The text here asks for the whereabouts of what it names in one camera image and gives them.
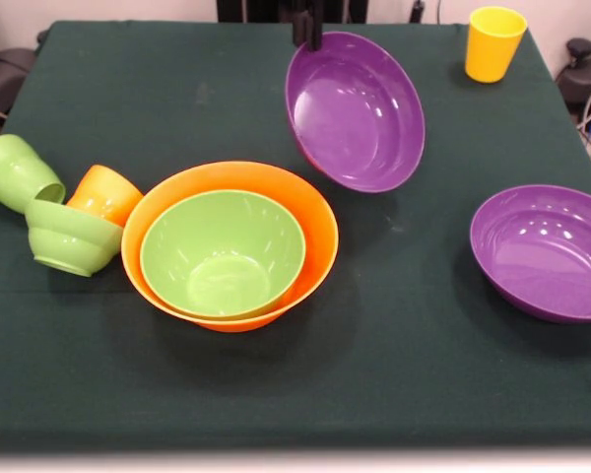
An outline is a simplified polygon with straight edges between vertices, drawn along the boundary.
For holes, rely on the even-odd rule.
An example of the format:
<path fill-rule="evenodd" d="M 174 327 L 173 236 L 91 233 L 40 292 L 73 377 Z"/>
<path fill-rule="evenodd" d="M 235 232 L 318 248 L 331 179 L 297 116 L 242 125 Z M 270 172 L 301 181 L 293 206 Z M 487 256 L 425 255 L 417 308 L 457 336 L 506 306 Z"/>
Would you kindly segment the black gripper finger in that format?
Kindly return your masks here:
<path fill-rule="evenodd" d="M 317 51 L 322 45 L 322 29 L 324 18 L 324 1 L 307 2 L 307 48 Z"/>
<path fill-rule="evenodd" d="M 294 45 L 307 43 L 309 12 L 307 9 L 293 11 L 292 14 L 292 40 Z"/>

